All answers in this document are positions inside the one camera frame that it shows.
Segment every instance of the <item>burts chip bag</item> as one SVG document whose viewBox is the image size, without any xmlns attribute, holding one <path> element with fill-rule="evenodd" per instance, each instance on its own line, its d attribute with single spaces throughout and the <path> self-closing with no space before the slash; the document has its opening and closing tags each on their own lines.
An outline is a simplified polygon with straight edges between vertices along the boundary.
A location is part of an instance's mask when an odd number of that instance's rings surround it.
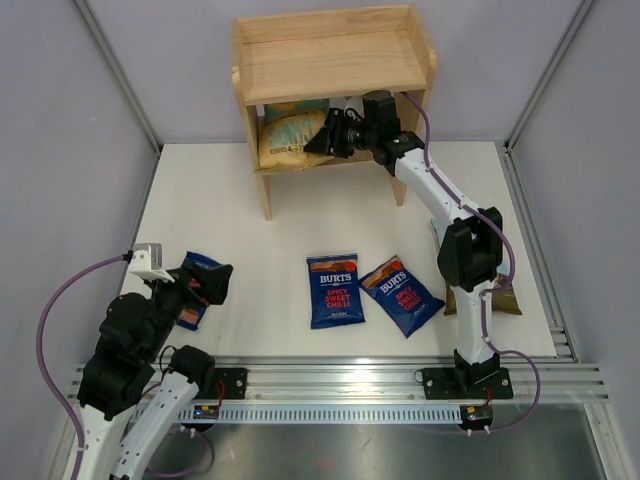
<svg viewBox="0 0 640 480">
<path fill-rule="evenodd" d="M 364 322 L 357 261 L 355 253 L 307 258 L 312 329 Z"/>
<path fill-rule="evenodd" d="M 360 280 L 360 286 L 409 338 L 444 306 L 395 256 Z"/>
</svg>

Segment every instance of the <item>white table surface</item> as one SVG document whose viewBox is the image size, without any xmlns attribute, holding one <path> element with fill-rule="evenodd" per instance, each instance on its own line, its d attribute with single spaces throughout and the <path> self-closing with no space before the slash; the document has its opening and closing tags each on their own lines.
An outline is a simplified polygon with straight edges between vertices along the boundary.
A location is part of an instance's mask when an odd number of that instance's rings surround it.
<svg viewBox="0 0 640 480">
<path fill-rule="evenodd" d="M 555 356 L 495 146 L 435 142 L 431 152 L 465 193 L 502 212 L 513 244 L 514 288 L 524 315 L 494 313 L 495 343 Z M 444 298 L 432 215 L 411 191 L 405 205 L 396 207 L 385 170 L 373 163 L 277 175 L 274 219 L 267 222 L 248 155 L 245 144 L 164 147 L 136 241 L 162 243 L 165 268 L 179 266 L 191 250 L 235 269 L 225 304 L 210 307 L 196 332 L 174 328 L 168 344 L 231 356 L 452 354 L 456 316 L 441 311 L 405 339 L 362 291 L 366 323 L 310 329 L 307 256 L 355 252 L 363 276 L 397 254 L 432 294 Z M 130 274 L 122 291 L 150 293 Z"/>
</svg>

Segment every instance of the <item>chip bag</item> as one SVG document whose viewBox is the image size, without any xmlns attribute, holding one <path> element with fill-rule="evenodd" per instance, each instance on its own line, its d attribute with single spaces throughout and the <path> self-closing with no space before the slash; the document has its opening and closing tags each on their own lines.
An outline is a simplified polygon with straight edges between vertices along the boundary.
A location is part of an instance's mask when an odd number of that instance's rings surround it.
<svg viewBox="0 0 640 480">
<path fill-rule="evenodd" d="M 369 294 L 409 338 L 444 306 L 395 256 L 360 280 Z"/>
<path fill-rule="evenodd" d="M 228 282 L 231 272 L 233 271 L 233 267 L 231 267 L 231 265 L 222 265 L 205 255 L 194 252 L 187 252 L 184 261 L 182 262 L 183 267 L 188 267 L 189 265 L 194 265 L 204 270 L 220 269 L 225 272 L 222 274 L 219 288 L 220 298 L 218 300 L 218 304 L 222 304 L 227 297 Z M 205 296 L 201 293 L 201 286 L 197 281 L 192 280 L 189 288 L 191 288 L 195 294 L 203 297 Z M 198 298 L 194 296 L 187 301 L 182 313 L 178 317 L 178 325 L 188 330 L 197 330 L 206 311 L 207 307 L 203 306 L 202 301 L 198 300 Z"/>
<path fill-rule="evenodd" d="M 265 105 L 258 142 L 260 170 L 301 170 L 327 160 L 303 150 L 324 125 L 329 100 L 305 100 Z"/>
<path fill-rule="evenodd" d="M 357 261 L 355 253 L 307 258 L 312 329 L 364 322 Z"/>
</svg>

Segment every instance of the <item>metal frame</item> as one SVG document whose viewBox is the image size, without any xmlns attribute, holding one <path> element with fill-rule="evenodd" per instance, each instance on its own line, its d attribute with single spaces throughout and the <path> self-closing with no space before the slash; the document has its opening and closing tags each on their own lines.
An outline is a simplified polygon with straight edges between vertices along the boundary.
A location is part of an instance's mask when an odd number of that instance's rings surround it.
<svg viewBox="0 0 640 480">
<path fill-rule="evenodd" d="M 527 104 L 522 110 L 522 113 L 520 114 L 518 121 L 513 127 L 513 130 L 511 131 L 511 134 L 509 135 L 507 142 L 505 143 L 506 148 L 509 152 L 511 152 L 515 147 L 516 143 L 518 143 L 518 140 L 520 139 L 522 132 L 527 127 L 527 124 L 529 123 L 531 116 L 535 112 L 536 107 L 538 106 L 538 104 L 540 103 L 540 100 L 544 96 L 544 93 L 549 87 L 549 84 L 551 83 L 553 78 L 556 76 L 558 69 L 560 68 L 560 65 L 562 64 L 563 60 L 566 57 L 567 52 L 569 51 L 569 48 L 577 38 L 578 33 L 582 30 L 582 27 L 584 26 L 585 21 L 593 11 L 593 7 L 597 2 L 598 0 L 582 0 L 580 2 L 580 5 L 578 5 L 578 8 L 573 14 L 573 17 L 571 18 L 571 21 L 567 25 L 567 28 L 565 29 L 564 33 L 562 34 L 560 42 L 558 42 L 556 49 L 551 55 L 549 62 L 545 66 L 545 69 L 542 72 L 542 75 L 540 76 L 538 83 L 536 83 L 536 86 L 534 87 L 533 92 L 529 97 L 529 100 L 527 100 Z"/>
<path fill-rule="evenodd" d="M 528 364 L 506 358 L 515 396 L 495 400 L 496 404 L 530 403 L 535 393 L 535 377 Z M 600 369 L 595 364 L 556 362 L 539 358 L 542 378 L 541 403 L 607 403 L 609 397 Z M 469 405 L 480 401 L 427 401 L 415 373 L 425 367 L 453 365 L 452 358 L 317 358 L 317 357 L 216 357 L 219 367 L 248 369 L 245 400 L 226 400 L 227 405 Z M 76 371 L 71 401 L 76 401 L 82 366 Z M 160 381 L 156 373 L 149 385 Z"/>
<path fill-rule="evenodd" d="M 571 326 L 567 323 L 567 319 L 562 313 L 561 301 L 556 293 L 555 282 L 549 265 L 545 260 L 540 239 L 536 233 L 535 221 L 529 208 L 528 196 L 518 175 L 513 153 L 509 152 L 507 147 L 501 145 L 499 142 L 496 142 L 496 149 L 498 150 L 503 173 L 507 180 L 507 188 L 513 199 L 514 210 L 522 230 L 525 248 L 529 255 L 529 260 L 532 263 L 536 285 L 542 295 L 542 306 L 547 315 L 547 321 L 551 328 L 560 329 L 565 335 L 569 353 L 574 361 L 577 362 L 580 359 L 580 352 L 571 333 Z"/>
<path fill-rule="evenodd" d="M 462 423 L 460 408 L 455 405 L 245 405 L 225 404 L 220 408 L 217 419 L 198 418 L 194 405 L 208 405 L 210 402 L 193 401 L 178 415 L 182 424 L 262 424 L 262 425 L 406 425 Z M 147 403 L 138 404 L 131 417 L 138 419 L 147 409 Z"/>
<path fill-rule="evenodd" d="M 160 157 L 162 152 L 162 144 L 156 135 L 156 132 L 147 117 L 137 95 L 131 88 L 129 80 L 124 74 L 124 70 L 118 61 L 118 58 L 113 53 L 113 49 L 109 44 L 107 36 L 104 33 L 100 22 L 98 21 L 93 9 L 89 5 L 88 0 L 70 0 L 70 3 L 81 18 L 82 23 L 87 28 L 89 35 L 93 39 L 99 54 L 102 56 L 105 66 L 112 76 L 116 87 L 120 90 L 125 103 L 131 110 L 131 114 L 136 119 L 140 130 L 147 138 L 147 141 L 151 145 L 151 148 L 156 153 L 156 157 Z"/>
<path fill-rule="evenodd" d="M 591 404 L 585 405 L 584 409 L 607 478 L 610 480 L 636 478 L 628 452 L 620 442 L 620 433 L 612 419 L 610 405 Z"/>
</svg>

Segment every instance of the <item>white wall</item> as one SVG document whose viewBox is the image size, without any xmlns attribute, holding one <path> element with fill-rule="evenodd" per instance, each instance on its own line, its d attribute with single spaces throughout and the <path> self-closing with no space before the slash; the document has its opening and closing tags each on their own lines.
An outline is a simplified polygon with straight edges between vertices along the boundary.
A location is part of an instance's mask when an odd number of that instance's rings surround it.
<svg viewBox="0 0 640 480">
<path fill-rule="evenodd" d="M 584 360 L 604 371 L 640 473 L 640 2 L 599 2 L 516 146 Z"/>
<path fill-rule="evenodd" d="M 244 138 L 231 19 L 397 0 L 89 0 L 164 143 Z M 416 0 L 440 70 L 436 139 L 506 139 L 579 0 Z"/>
<path fill-rule="evenodd" d="M 0 478 L 41 480 L 62 408 L 35 360 L 40 311 L 67 278 L 126 251 L 154 165 L 68 0 L 6 0 L 0 15 Z M 86 361 L 122 268 L 61 299 L 46 330 L 54 379 Z"/>
</svg>

